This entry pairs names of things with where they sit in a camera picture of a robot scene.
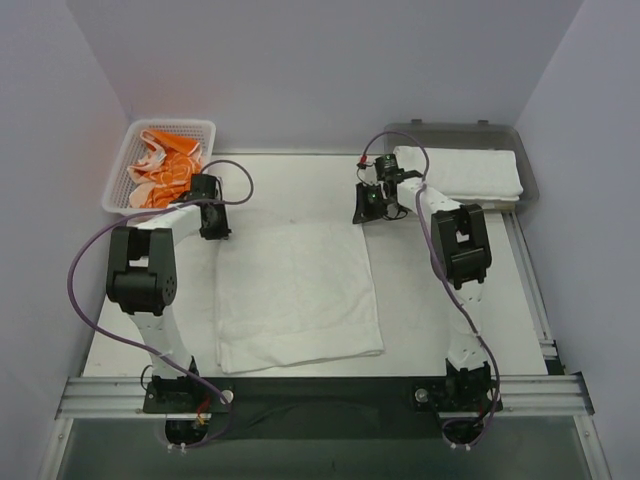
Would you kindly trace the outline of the white terry towel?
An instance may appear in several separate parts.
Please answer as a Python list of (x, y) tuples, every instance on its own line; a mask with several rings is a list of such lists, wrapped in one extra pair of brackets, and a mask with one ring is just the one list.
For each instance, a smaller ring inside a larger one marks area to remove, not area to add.
[(509, 150), (426, 148), (426, 193), (436, 190), (453, 200), (514, 203), (524, 188), (515, 153)]

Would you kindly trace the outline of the white towels pile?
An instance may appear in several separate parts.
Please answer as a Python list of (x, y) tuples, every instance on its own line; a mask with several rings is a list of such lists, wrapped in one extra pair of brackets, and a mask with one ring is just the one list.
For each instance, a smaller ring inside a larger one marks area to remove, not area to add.
[(377, 356), (385, 346), (365, 236), (340, 222), (241, 233), (215, 264), (226, 374)]

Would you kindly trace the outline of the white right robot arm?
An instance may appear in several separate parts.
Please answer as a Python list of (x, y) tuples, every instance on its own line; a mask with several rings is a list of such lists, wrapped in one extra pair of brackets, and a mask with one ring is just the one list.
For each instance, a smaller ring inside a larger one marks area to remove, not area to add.
[(356, 225), (417, 215), (436, 278), (453, 303), (449, 317), (447, 373), (491, 375), (494, 365), (481, 335), (481, 301), (492, 264), (485, 215), (428, 186), (417, 170), (399, 166), (393, 154), (356, 164)]

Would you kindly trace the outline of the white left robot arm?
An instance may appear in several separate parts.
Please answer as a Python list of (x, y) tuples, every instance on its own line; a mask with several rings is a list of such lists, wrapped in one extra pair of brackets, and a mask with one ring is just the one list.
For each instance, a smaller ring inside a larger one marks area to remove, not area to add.
[(208, 389), (193, 377), (195, 358), (179, 333), (172, 304), (178, 291), (175, 246), (198, 233), (206, 240), (223, 240), (231, 230), (226, 209), (219, 203), (218, 177), (198, 174), (181, 202), (200, 200), (158, 216), (137, 227), (118, 226), (110, 236), (106, 293), (138, 328), (142, 344), (152, 350), (152, 394), (159, 402), (177, 399), (199, 403)]

